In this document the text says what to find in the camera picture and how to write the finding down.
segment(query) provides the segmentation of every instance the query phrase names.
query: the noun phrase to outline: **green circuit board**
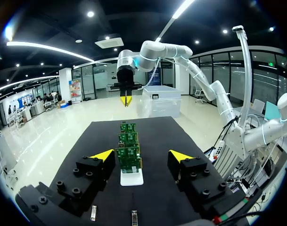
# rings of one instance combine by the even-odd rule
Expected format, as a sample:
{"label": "green circuit board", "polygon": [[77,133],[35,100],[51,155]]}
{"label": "green circuit board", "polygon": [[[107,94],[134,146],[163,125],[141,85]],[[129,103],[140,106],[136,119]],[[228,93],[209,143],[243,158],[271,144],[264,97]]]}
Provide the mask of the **green circuit board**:
{"label": "green circuit board", "polygon": [[122,173],[138,173],[142,168],[139,147],[123,147],[116,149]]}
{"label": "green circuit board", "polygon": [[123,122],[120,125],[118,148],[116,153],[122,173],[138,173],[142,168],[140,146],[136,124]]}

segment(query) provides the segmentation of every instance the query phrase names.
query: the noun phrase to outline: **black work surface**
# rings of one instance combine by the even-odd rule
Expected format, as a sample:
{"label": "black work surface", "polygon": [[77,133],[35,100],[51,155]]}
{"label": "black work surface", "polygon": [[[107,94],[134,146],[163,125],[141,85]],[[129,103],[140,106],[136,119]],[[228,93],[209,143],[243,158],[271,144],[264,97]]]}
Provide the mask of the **black work surface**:
{"label": "black work surface", "polygon": [[[75,162],[84,155],[92,156],[117,148],[121,122],[92,122],[63,161],[50,188],[56,191],[56,181],[72,171],[76,167]],[[167,156],[168,151],[173,149],[207,160],[200,148],[172,117],[127,120],[127,123],[136,123],[144,184],[121,186],[116,156],[116,167],[105,190],[98,192],[93,201],[93,205],[97,206],[96,223],[105,226],[131,225],[131,210],[138,211],[140,226],[175,226],[199,219],[200,215],[194,212],[185,193],[179,192],[167,167]],[[209,161],[207,168],[212,175],[220,176]],[[82,218],[89,220],[90,214],[91,208],[83,213]]]}

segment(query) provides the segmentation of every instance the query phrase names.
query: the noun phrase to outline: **ceiling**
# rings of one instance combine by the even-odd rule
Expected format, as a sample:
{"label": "ceiling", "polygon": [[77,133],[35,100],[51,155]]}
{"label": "ceiling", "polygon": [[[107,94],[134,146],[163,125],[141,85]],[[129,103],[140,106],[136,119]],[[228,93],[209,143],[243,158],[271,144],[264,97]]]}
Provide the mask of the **ceiling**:
{"label": "ceiling", "polygon": [[[99,60],[117,57],[123,49],[139,51],[142,42],[155,40],[182,2],[39,0],[22,4],[9,25],[15,30],[13,41],[49,45]],[[277,32],[268,31],[275,24],[260,9],[255,0],[195,0],[174,21],[161,42],[187,45],[194,54],[238,46],[239,41],[231,28],[241,24],[248,35],[249,45],[281,48]],[[94,16],[88,17],[88,11],[93,11]],[[106,36],[121,37],[124,46],[114,51],[114,48],[102,49],[95,44]],[[7,41],[0,37],[0,87],[25,79],[57,75],[61,68],[88,62],[46,49],[8,47]]]}

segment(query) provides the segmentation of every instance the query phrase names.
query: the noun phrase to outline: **robotic arm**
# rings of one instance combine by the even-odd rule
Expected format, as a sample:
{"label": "robotic arm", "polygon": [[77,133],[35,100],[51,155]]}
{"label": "robotic arm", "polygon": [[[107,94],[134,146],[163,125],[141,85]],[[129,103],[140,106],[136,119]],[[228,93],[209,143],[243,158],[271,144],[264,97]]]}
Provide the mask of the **robotic arm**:
{"label": "robotic arm", "polygon": [[[244,106],[239,124],[236,121],[233,122],[232,127],[230,128],[230,131],[232,132],[230,132],[230,135],[226,136],[225,143],[226,146],[231,148],[242,160],[244,160],[252,150],[266,145],[279,137],[287,136],[287,93],[278,101],[278,108],[281,115],[280,119],[270,120],[261,127],[246,130],[245,121],[251,97],[251,62],[250,57],[248,57],[247,54],[245,55],[245,51],[249,53],[249,50],[243,27],[234,27],[233,31],[237,32],[243,48],[246,84]],[[133,53],[130,50],[123,50],[118,57],[117,78],[119,82],[128,84],[126,91],[124,90],[121,93],[121,98],[125,98],[125,105],[128,106],[130,103],[130,101],[127,103],[127,97],[131,95],[131,90],[136,89],[133,82],[133,74],[136,67],[144,72],[150,72],[155,67],[155,63],[159,62],[158,60],[160,58],[173,58],[177,64],[188,70],[209,101],[217,99],[217,106],[223,124],[226,125],[233,120],[236,115],[224,87],[220,81],[209,84],[201,69],[189,60],[191,55],[192,50],[187,46],[154,41],[145,41],[142,44],[139,54]]]}

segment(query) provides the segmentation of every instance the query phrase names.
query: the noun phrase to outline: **white pillar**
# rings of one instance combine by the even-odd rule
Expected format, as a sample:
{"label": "white pillar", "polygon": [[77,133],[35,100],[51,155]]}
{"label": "white pillar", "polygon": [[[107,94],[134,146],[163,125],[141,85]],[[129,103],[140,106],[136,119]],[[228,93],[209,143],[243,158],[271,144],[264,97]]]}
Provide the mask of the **white pillar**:
{"label": "white pillar", "polygon": [[189,94],[189,72],[184,67],[175,65],[176,89],[181,91],[181,95]]}
{"label": "white pillar", "polygon": [[59,87],[62,99],[68,102],[71,100],[69,81],[72,80],[71,68],[59,70]]}

